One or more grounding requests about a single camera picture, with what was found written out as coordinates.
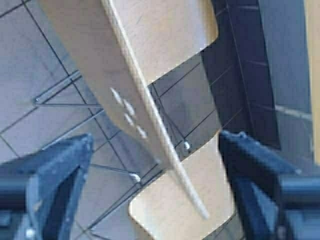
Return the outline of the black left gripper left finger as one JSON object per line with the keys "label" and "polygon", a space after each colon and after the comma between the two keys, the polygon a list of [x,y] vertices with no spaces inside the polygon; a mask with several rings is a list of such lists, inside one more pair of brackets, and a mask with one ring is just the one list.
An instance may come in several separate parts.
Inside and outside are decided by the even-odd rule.
{"label": "black left gripper left finger", "polygon": [[0,165],[0,238],[69,240],[93,155],[90,133]]}

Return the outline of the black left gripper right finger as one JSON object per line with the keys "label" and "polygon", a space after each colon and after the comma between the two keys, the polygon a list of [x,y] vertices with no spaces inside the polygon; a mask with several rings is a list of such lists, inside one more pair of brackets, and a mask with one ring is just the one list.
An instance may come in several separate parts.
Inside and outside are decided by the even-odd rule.
{"label": "black left gripper right finger", "polygon": [[245,132],[221,131],[218,149],[246,239],[319,239],[318,175],[303,173]]}

